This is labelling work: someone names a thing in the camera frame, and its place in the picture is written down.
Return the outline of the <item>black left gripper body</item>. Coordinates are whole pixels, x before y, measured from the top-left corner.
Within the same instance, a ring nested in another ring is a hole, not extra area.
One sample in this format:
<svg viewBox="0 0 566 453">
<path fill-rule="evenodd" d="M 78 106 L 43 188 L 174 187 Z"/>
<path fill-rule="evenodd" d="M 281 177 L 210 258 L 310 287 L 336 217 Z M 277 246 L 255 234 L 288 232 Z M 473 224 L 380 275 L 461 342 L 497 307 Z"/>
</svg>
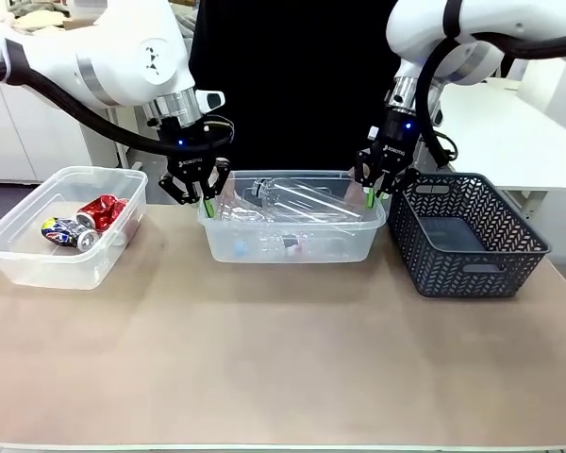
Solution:
<svg viewBox="0 0 566 453">
<path fill-rule="evenodd" d="M 208 133 L 204 120 L 183 127 L 177 118 L 161 122 L 158 136 L 175 148 L 167 158 L 168 172 L 182 183 L 208 183 L 214 165 L 208 150 Z"/>
</svg>

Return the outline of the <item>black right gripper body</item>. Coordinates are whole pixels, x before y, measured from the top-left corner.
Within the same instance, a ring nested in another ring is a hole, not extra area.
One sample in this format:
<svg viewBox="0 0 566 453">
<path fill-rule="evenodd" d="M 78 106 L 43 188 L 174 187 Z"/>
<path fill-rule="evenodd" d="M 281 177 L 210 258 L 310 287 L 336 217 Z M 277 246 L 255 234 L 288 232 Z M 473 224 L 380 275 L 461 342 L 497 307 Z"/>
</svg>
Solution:
<svg viewBox="0 0 566 453">
<path fill-rule="evenodd" d="M 415 117 L 388 109 L 369 151 L 369 178 L 395 177 L 414 161 Z"/>
</svg>

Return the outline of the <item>person's left hand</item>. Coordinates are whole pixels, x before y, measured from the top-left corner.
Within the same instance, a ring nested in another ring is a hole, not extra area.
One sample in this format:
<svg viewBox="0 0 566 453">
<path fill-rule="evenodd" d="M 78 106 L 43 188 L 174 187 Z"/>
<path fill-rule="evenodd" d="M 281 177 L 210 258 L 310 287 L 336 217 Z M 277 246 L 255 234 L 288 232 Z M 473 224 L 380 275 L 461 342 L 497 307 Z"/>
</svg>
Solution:
<svg viewBox="0 0 566 453">
<path fill-rule="evenodd" d="M 345 201 L 353 207 L 362 210 L 366 206 L 367 194 L 364 188 L 356 181 L 352 181 L 344 196 Z"/>
</svg>

